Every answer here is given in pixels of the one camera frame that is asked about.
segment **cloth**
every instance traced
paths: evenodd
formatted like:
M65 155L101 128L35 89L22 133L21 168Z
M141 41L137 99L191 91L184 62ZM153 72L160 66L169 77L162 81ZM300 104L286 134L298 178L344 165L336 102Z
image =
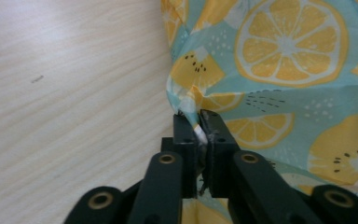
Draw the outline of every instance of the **cloth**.
M168 99L200 139L197 115L212 110L293 188L358 193L358 0L161 0L161 11ZM230 222L224 201L184 207Z

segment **orange slice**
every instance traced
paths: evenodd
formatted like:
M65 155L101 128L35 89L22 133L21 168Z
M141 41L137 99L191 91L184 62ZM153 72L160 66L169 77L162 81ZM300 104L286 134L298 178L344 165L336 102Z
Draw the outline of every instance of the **orange slice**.
M263 1L240 28L235 61L254 81L308 87L337 78L347 49L344 20L324 1Z
M277 145L292 131L294 114L266 115L226 122L241 147L261 149Z

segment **wooden table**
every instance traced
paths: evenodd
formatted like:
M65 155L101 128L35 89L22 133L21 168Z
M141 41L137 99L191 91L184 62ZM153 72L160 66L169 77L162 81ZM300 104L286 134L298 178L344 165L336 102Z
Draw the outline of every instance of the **wooden table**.
M159 0L0 0L0 224L62 223L172 136Z

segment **wood grain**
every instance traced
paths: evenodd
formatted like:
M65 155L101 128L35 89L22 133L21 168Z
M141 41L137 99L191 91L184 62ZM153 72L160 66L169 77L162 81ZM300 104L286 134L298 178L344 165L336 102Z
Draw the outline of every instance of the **wood grain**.
M159 0L0 0L0 223L62 223L172 136Z

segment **screw hole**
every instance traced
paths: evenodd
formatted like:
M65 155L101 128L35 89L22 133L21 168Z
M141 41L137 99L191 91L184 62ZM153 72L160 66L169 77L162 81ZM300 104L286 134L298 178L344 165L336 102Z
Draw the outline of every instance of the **screw hole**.
M258 158L252 154L243 154L241 156L242 160L248 163L257 163Z
M328 190L324 193L324 197L330 203L340 207L350 208L353 207L353 200L345 193L337 190Z
M164 164L171 164L175 161L175 157L172 155L162 155L158 158L158 160Z
M98 192L89 199L89 208L102 209L113 201L113 195L107 191Z

